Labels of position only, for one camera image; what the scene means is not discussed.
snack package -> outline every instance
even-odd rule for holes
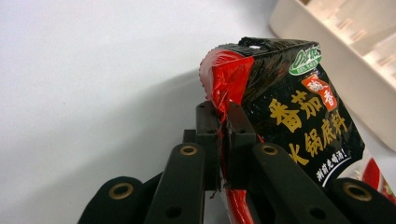
[[[326,188],[339,175],[358,178],[364,143],[320,60],[317,42],[244,37],[209,51],[200,78],[222,121],[229,102],[240,104],[263,142]],[[252,223],[244,192],[226,195],[232,223]]]

white surface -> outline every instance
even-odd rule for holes
[[[0,222],[76,223],[107,180],[163,170],[215,46],[273,37],[271,1],[0,3]],[[217,196],[205,223],[227,223]]]
[[[332,2],[332,10],[326,8],[327,2]],[[320,63],[343,101],[396,151],[396,62],[379,63],[394,58],[396,51],[396,2],[343,2],[312,0],[306,7],[300,0],[279,0],[271,27],[281,38],[318,41],[323,55]],[[341,6],[338,11],[335,4]],[[340,29],[340,23],[347,20],[350,24]],[[366,35],[354,40],[359,33]]]

red plastic wrapper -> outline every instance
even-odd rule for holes
[[[222,122],[229,102],[241,105],[260,139],[285,148],[326,188],[359,173],[364,143],[320,60],[317,42],[244,37],[209,51],[200,79]],[[225,191],[232,223],[253,223],[245,192]]]

